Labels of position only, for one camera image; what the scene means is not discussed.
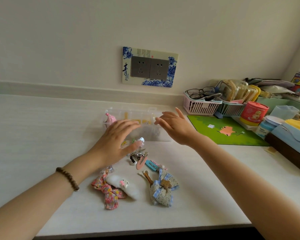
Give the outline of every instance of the white countertop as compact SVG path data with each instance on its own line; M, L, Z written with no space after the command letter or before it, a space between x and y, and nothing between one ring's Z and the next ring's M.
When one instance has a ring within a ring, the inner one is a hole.
M147 109L149 105L0 95L0 206L90 149L103 132L101 117L110 107ZM156 107L174 111L169 106ZM300 170L286 158L258 146L220 146L300 206ZM104 195L90 186L96 173L80 184L80 191L62 204L38 236L103 236L250 224L195 151L176 142L146 141L144 148L149 159L168 167L180 183L173 191L172 207L152 205L148 182L125 158L114 168L136 183L140 200L119 200L117 209L105 210Z

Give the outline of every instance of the green mouse pad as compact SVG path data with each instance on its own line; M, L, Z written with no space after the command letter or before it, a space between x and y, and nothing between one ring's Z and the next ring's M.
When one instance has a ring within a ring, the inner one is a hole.
M200 134L208 136L216 144L269 146L261 137L230 117L218 119L214 116L188 115L188 118Z

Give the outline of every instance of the bow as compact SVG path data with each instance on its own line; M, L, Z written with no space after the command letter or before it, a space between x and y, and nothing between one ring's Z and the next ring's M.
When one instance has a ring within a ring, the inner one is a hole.
M104 172L102 176L97 177L92 183L92 187L96 190L101 190L104 193L104 206L108 210L114 210L118 208L119 198L127 197L126 193L118 188L112 188L110 184L106 182L107 173Z
M154 204L172 206L173 196L171 191L179 188L177 180L166 170L159 168L159 179L150 187L150 196Z

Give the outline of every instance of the bracelet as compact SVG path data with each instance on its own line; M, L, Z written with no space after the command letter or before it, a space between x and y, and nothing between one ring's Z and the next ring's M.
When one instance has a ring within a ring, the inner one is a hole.
M68 179L74 191L77 192L79 190L79 186L76 184L76 182L74 181L70 173L68 173L63 168L60 167L56 168L56 172L62 173Z

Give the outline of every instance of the red canister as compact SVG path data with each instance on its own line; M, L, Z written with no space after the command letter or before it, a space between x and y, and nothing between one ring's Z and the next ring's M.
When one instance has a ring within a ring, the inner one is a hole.
M247 125L258 126L266 115L269 107L257 102L248 102L243 112L241 113L240 120Z

